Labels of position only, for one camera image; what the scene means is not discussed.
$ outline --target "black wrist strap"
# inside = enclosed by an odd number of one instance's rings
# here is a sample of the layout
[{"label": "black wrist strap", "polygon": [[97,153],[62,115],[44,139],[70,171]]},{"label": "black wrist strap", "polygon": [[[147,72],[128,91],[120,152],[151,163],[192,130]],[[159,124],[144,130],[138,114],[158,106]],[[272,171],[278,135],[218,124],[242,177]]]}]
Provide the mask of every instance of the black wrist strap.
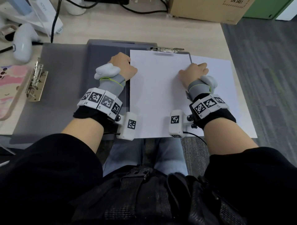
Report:
[{"label": "black wrist strap", "polygon": [[[195,99],[194,102],[197,101],[198,99],[202,99],[206,96],[208,96],[208,93],[203,93],[198,95]],[[198,127],[200,127],[201,129],[204,129],[205,125],[217,118],[226,118],[228,120],[231,120],[233,122],[236,123],[236,119],[235,117],[230,113],[230,111],[228,109],[219,109],[215,112],[211,112],[209,115],[207,115],[205,118],[200,119],[200,117],[198,116],[198,114],[196,113],[195,110],[193,110],[192,107],[190,107],[192,114],[193,114],[193,118],[194,118],[194,124],[196,124]]]},{"label": "black wrist strap", "polygon": [[104,129],[113,123],[103,112],[87,106],[80,106],[73,114],[73,117],[78,119],[92,118],[93,120],[96,120],[98,123],[100,123]]}]

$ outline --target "metal screw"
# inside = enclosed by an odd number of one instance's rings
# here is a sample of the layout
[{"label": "metal screw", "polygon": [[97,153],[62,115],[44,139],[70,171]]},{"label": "metal screw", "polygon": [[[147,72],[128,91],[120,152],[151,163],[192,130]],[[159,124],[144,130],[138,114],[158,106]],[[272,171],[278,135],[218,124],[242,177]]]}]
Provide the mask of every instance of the metal screw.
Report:
[{"label": "metal screw", "polygon": [[193,121],[193,120],[194,120],[194,119],[193,119],[193,115],[188,115],[188,116],[187,116],[187,120],[188,120],[188,121]]}]

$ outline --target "black sleeve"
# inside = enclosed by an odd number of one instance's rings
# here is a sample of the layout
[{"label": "black sleeve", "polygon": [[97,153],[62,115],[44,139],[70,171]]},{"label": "black sleeve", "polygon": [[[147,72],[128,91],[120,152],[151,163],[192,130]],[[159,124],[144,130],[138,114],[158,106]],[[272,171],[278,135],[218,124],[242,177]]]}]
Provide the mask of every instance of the black sleeve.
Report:
[{"label": "black sleeve", "polygon": [[297,168],[273,148],[212,155],[204,176],[252,224],[295,216]]},{"label": "black sleeve", "polygon": [[47,136],[0,167],[1,214],[66,218],[67,202],[101,178],[101,163],[85,143],[68,134]]}]

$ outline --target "pink notebook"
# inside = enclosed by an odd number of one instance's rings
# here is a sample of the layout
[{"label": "pink notebook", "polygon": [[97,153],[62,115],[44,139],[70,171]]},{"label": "pink notebook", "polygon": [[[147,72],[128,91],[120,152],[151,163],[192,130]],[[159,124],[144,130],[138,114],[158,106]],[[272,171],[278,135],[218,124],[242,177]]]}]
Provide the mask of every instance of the pink notebook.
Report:
[{"label": "pink notebook", "polygon": [[0,66],[0,121],[10,117],[26,83],[26,66]]}]

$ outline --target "metal ring binder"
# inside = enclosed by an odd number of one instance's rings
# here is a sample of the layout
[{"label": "metal ring binder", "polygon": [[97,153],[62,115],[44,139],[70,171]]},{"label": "metal ring binder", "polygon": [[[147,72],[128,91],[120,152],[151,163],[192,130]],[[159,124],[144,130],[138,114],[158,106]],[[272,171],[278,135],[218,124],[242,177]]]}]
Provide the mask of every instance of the metal ring binder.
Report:
[{"label": "metal ring binder", "polygon": [[178,51],[183,51],[183,48],[165,48],[165,47],[150,47],[147,50],[157,51],[157,52],[171,52],[178,53]]},{"label": "metal ring binder", "polygon": [[48,75],[47,71],[44,71],[43,64],[39,63],[40,58],[38,58],[33,73],[31,75],[31,80],[29,81],[26,94],[27,100],[30,102],[40,101],[43,87]]}]

